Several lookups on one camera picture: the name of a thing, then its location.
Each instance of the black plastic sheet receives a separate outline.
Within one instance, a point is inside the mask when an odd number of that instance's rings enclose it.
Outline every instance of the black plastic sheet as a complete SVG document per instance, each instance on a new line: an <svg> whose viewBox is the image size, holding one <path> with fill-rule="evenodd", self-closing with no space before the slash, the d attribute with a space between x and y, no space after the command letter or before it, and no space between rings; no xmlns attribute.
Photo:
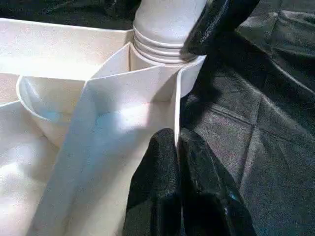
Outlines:
<svg viewBox="0 0 315 236"><path fill-rule="evenodd" d="M0 16L132 27L132 18L106 12L105 1L47 2L0 1ZM181 126L229 170L260 236L315 235L314 9L312 0L261 0L236 32L207 45L182 99Z"/></svg>

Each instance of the white plastic pipe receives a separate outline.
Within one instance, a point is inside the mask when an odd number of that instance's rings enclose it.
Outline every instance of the white plastic pipe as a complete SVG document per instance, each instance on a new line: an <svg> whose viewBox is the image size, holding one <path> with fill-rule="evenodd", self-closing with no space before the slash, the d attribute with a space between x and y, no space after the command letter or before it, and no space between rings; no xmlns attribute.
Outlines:
<svg viewBox="0 0 315 236"><path fill-rule="evenodd" d="M183 63L194 55L183 50L207 0L142 0L133 23L134 45L148 59Z"/></svg>

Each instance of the black tarp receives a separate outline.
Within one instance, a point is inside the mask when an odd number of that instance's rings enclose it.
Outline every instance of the black tarp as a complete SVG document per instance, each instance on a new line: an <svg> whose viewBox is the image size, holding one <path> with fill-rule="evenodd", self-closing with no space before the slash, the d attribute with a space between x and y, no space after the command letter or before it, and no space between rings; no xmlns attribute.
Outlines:
<svg viewBox="0 0 315 236"><path fill-rule="evenodd" d="M0 16L131 28L114 2L2 0ZM261 0L210 49L181 126L229 170L257 235L315 235L315 1Z"/></svg>

